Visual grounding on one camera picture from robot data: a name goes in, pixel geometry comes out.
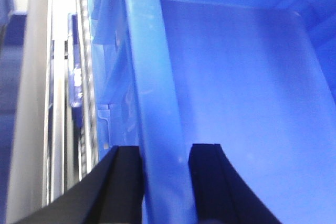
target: metal frame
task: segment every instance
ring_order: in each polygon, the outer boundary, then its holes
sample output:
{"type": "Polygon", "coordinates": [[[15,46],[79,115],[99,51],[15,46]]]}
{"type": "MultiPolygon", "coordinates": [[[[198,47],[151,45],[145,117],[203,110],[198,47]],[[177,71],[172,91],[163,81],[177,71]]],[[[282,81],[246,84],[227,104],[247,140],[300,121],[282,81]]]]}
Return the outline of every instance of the metal frame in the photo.
{"type": "Polygon", "coordinates": [[[83,143],[81,153],[81,177],[89,173],[98,163],[98,141],[95,89],[93,85],[91,34],[88,18],[88,1],[76,0],[78,14],[78,33],[82,66],[83,88],[83,143]]]}

